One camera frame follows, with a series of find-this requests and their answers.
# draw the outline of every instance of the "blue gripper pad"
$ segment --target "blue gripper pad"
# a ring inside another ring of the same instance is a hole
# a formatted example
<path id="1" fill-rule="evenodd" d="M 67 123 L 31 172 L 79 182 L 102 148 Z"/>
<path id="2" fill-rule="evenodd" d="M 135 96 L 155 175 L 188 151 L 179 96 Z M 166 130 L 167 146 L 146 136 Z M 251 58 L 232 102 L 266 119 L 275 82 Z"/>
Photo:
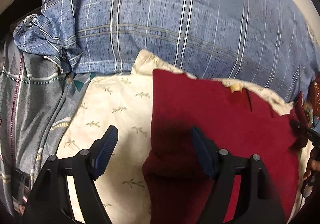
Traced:
<path id="1" fill-rule="evenodd" d="M 214 160 L 208 151 L 207 144 L 204 142 L 204 135 L 202 131 L 193 127 L 192 130 L 192 145 L 196 151 L 196 155 L 198 157 L 198 161 L 201 165 L 202 170 L 205 174 L 207 174 L 210 178 L 214 178 L 216 175 L 216 171 L 214 168 Z"/>
<path id="2" fill-rule="evenodd" d="M 115 126 L 110 126 L 103 137 L 92 144 L 90 150 L 94 158 L 94 179 L 104 174 L 117 142 L 118 130 Z"/>

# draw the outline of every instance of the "bedding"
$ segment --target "bedding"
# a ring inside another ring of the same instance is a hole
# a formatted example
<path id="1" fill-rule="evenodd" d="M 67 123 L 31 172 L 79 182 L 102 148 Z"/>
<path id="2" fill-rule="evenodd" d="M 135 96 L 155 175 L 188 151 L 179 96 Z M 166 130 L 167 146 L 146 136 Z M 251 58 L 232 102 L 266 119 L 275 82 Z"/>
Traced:
<path id="1" fill-rule="evenodd" d="M 89 148 L 94 140 L 100 139 L 109 125 L 118 128 L 119 141 L 114 154 L 104 175 L 95 181 L 113 224 L 150 223 L 151 204 L 141 167 L 151 150 L 152 71 L 155 68 L 182 72 L 147 50 L 142 50 L 131 75 L 95 77 L 57 150 L 59 158 L 73 156 L 81 149 Z M 219 80 L 225 86 L 240 84 L 255 92 L 280 115 L 289 114 L 293 108 L 292 103 L 285 103 L 279 95 L 267 88 L 239 80 Z M 298 153 L 299 183 L 291 217 L 298 212 L 302 176 L 311 149 L 309 142 Z M 75 217 L 83 221 L 72 178 L 68 178 L 68 185 Z"/>
<path id="2" fill-rule="evenodd" d="M 200 78 L 237 78 L 291 101 L 319 71 L 319 46 L 292 0 L 43 0 L 14 32 L 61 73 L 130 71 L 141 49 Z"/>
<path id="3" fill-rule="evenodd" d="M 56 152 L 92 75 L 61 75 L 51 61 L 21 52 L 12 35 L 4 39 L 0 56 L 0 200 L 13 215 L 12 201 L 22 204 L 23 198 L 11 190 L 21 181 L 15 168 L 33 185 L 41 162 Z"/>

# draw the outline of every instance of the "red patterned cloth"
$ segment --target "red patterned cloth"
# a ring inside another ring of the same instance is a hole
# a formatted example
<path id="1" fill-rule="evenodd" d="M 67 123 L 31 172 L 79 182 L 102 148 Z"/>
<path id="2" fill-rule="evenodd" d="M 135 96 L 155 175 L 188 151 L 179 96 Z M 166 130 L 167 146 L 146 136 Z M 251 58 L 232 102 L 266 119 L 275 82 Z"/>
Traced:
<path id="1" fill-rule="evenodd" d="M 154 70 L 152 149 L 142 167 L 151 224 L 195 224 L 205 206 L 213 182 L 203 173 L 192 146 L 194 125 L 235 156 L 260 155 L 288 219 L 299 177 L 297 154 L 289 149 L 296 141 L 290 119 L 246 89 L 231 93 L 217 81 Z M 239 187 L 236 178 L 225 221 L 233 218 Z"/>

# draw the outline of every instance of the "bed sheet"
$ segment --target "bed sheet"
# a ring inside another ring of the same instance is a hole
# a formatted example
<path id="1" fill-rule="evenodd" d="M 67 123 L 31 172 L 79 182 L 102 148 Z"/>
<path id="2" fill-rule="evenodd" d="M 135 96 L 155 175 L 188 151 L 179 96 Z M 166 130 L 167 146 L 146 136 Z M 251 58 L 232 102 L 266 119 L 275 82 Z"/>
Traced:
<path id="1" fill-rule="evenodd" d="M 132 68 L 132 75 L 95 77 L 57 151 L 59 158 L 73 156 L 100 139 L 110 125 L 118 128 L 119 141 L 106 172 L 95 181 L 113 224 L 150 223 L 150 198 L 141 167 L 151 150 L 152 70 L 155 68 L 182 72 L 147 50 L 142 50 Z M 292 103 L 285 103 L 272 90 L 238 80 L 216 80 L 226 86 L 237 84 L 254 91 L 279 114 L 287 114 L 292 108 Z M 311 148 L 309 143 L 298 155 L 300 180 Z M 72 177 L 68 178 L 68 183 L 75 217 L 83 222 Z M 297 212 L 300 198 L 298 191 L 292 215 Z"/>

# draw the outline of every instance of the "bolt head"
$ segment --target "bolt head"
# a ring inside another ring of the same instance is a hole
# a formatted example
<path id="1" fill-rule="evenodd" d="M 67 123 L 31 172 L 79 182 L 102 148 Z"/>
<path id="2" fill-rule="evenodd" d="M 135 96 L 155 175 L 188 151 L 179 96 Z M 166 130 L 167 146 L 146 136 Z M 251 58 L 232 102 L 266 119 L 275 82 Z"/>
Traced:
<path id="1" fill-rule="evenodd" d="M 220 155 L 227 155 L 227 154 L 228 154 L 228 150 L 226 150 L 226 149 L 220 149 L 220 150 L 219 150 L 219 154 L 220 154 Z"/>
<path id="2" fill-rule="evenodd" d="M 87 154 L 89 154 L 89 150 L 88 149 L 82 149 L 80 151 L 80 155 L 87 155 Z"/>
<path id="3" fill-rule="evenodd" d="M 56 156 L 55 155 L 51 155 L 48 157 L 49 162 L 53 162 L 54 160 L 56 160 Z"/>
<path id="4" fill-rule="evenodd" d="M 252 158 L 256 161 L 259 161 L 260 160 L 260 156 L 259 155 L 253 155 Z"/>

